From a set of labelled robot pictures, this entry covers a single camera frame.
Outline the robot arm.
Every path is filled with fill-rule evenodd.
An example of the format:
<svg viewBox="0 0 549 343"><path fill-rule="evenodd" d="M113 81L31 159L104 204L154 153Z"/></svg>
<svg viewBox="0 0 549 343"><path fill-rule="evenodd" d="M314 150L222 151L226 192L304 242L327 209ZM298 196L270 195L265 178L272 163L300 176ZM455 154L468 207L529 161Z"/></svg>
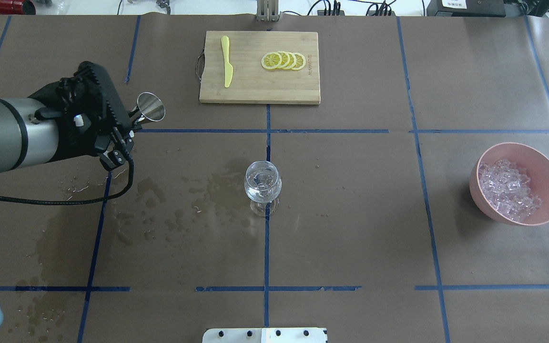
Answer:
<svg viewBox="0 0 549 343"><path fill-rule="evenodd" d="M145 111L143 101L155 111ZM110 172L129 165L128 181L118 193L82 201L0 195L0 202L72 206L121 197L134 183L134 133L153 113L159 121L166 111L152 93L140 94L133 110L127 111L110 81L87 76L62 78L27 98L0 98L0 173L81 156L99 158Z"/></svg>

